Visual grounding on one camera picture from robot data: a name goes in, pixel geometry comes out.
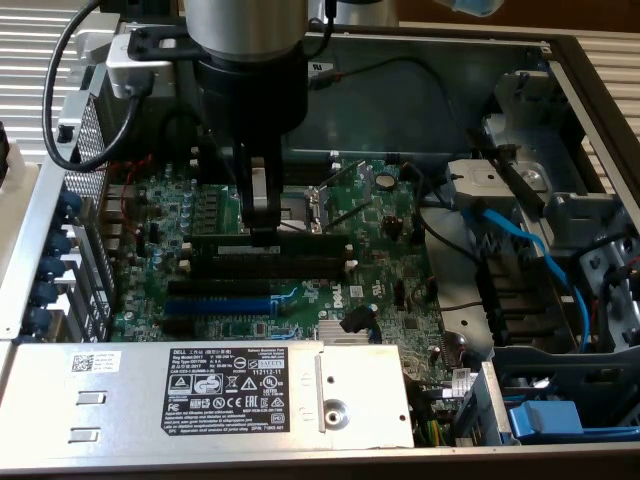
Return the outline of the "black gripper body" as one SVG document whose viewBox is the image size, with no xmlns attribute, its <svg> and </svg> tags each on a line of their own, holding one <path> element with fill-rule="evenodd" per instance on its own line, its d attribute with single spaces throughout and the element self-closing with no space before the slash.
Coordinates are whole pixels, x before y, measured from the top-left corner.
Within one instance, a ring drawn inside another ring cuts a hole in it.
<svg viewBox="0 0 640 480">
<path fill-rule="evenodd" d="M 236 140 L 279 138 L 307 115 L 307 59 L 300 44 L 260 62 L 211 57 L 195 65 L 195 78 L 205 120 Z"/>
</svg>

